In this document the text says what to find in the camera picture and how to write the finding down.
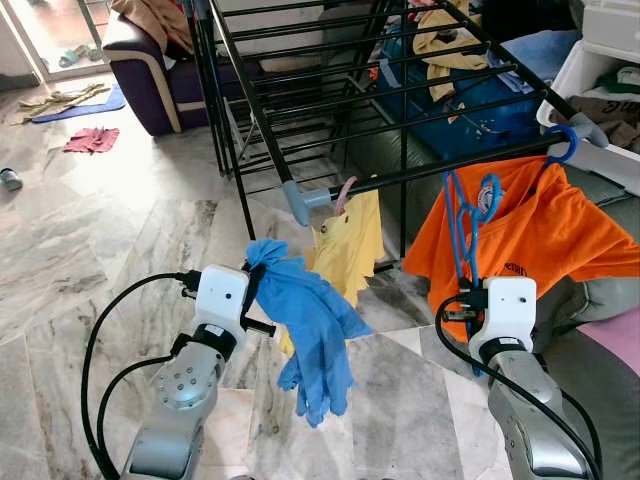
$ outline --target printed logo on shirt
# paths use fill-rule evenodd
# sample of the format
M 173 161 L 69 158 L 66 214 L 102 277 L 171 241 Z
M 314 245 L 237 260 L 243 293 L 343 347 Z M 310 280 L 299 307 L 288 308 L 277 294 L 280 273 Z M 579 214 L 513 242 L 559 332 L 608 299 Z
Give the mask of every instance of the printed logo on shirt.
M 500 198 L 504 196 L 504 190 L 500 190 Z M 486 215 L 491 207 L 491 201 L 493 200 L 493 188 L 491 185 L 487 185 L 486 187 L 482 187 L 480 193 L 478 193 L 478 207 L 483 215 Z
M 513 272 L 521 277 L 528 277 L 527 269 L 522 265 L 518 265 L 517 263 L 507 262 L 504 264 L 504 269 L 506 271 Z

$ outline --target glass door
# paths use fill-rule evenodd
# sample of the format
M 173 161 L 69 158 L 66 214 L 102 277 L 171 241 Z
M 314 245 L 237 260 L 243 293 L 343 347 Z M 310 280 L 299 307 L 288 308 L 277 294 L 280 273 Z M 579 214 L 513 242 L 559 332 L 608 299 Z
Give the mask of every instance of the glass door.
M 1 0 L 45 81 L 108 70 L 110 0 Z

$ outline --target pile of clothes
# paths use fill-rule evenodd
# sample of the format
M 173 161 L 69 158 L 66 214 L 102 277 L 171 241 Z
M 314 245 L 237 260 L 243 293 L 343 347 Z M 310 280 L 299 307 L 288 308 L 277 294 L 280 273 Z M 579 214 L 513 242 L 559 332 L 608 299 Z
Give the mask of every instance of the pile of clothes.
M 593 120 L 609 142 L 640 154 L 640 68 L 633 65 L 601 75 L 594 88 L 574 95 L 569 104 Z M 554 123 L 567 120 L 557 111 Z

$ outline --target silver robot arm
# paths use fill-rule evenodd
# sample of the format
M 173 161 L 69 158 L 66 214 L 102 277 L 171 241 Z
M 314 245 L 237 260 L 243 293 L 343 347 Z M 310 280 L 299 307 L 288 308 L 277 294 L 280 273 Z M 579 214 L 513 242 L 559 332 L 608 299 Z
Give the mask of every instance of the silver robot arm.
M 524 277 L 493 277 L 485 280 L 484 287 L 485 319 L 469 341 L 471 356 L 523 387 L 573 427 L 565 415 L 560 388 L 531 353 L 535 282 Z M 569 436 L 547 415 L 498 381 L 490 387 L 489 410 L 504 434 L 515 480 L 593 478 Z
M 245 341 L 248 287 L 249 276 L 242 271 L 215 265 L 202 272 L 196 295 L 195 333 L 179 337 L 178 354 L 156 373 L 153 405 L 136 436 L 121 479 L 193 478 L 204 422 L 216 404 L 218 381 L 232 352 Z M 249 328 L 258 323 L 248 322 Z M 273 333 L 266 325 L 261 330 Z

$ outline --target white wall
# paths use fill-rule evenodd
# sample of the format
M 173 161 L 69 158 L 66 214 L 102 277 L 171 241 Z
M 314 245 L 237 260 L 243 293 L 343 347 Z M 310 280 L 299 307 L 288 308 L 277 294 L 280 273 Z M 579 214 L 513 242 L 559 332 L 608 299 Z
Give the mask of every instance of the white wall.
M 10 77 L 28 75 L 33 71 L 7 23 L 6 11 L 0 4 L 0 74 Z

